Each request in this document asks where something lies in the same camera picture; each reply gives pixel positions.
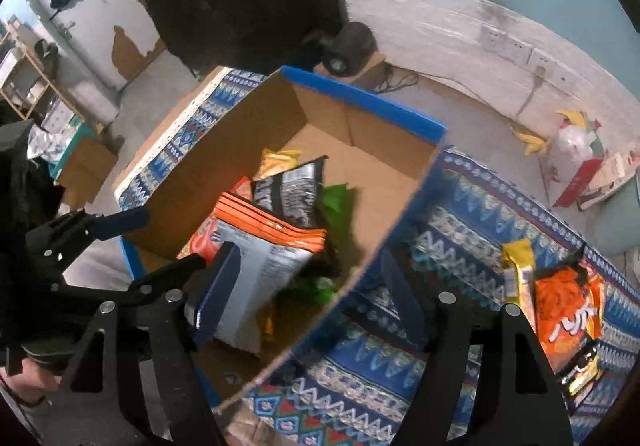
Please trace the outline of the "left hand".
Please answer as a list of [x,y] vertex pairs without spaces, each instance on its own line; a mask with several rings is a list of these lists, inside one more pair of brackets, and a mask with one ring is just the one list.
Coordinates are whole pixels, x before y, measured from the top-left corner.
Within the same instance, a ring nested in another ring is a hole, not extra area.
[[6,367],[1,368],[1,379],[9,391],[27,405],[37,405],[43,397],[56,391],[62,381],[61,376],[41,368],[32,359],[22,359],[22,371],[8,374]]

